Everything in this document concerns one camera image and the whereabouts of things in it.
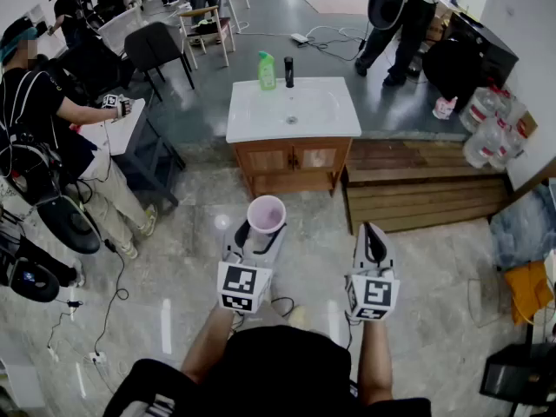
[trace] green bottle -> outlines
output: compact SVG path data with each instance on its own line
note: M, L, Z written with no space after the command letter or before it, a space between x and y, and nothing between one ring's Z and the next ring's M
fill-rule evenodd
M264 51L259 51L259 84L263 91L276 88L275 59Z

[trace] black faucet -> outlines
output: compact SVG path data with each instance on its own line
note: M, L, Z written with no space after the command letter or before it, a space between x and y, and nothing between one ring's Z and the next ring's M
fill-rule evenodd
M294 87L294 58L284 57L284 65L286 65L286 88Z

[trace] white sink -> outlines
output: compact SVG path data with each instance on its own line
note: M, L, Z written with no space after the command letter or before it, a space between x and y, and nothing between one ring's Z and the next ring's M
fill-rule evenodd
M343 77L301 77L286 88L262 91L259 81L236 82L228 115L228 142L289 137L360 136Z

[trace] wooden bench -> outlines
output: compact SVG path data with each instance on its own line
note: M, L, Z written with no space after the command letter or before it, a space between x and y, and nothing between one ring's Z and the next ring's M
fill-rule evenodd
M468 221L508 202L506 175L471 167L459 142L355 140L342 181L352 233L362 222L394 232Z

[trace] cabinet door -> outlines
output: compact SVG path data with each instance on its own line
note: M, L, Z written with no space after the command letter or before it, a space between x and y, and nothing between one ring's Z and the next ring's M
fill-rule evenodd
M292 147L287 142L269 141L235 146L246 175L271 175L292 171Z
M348 142L300 143L294 146L294 169L300 171L340 171Z

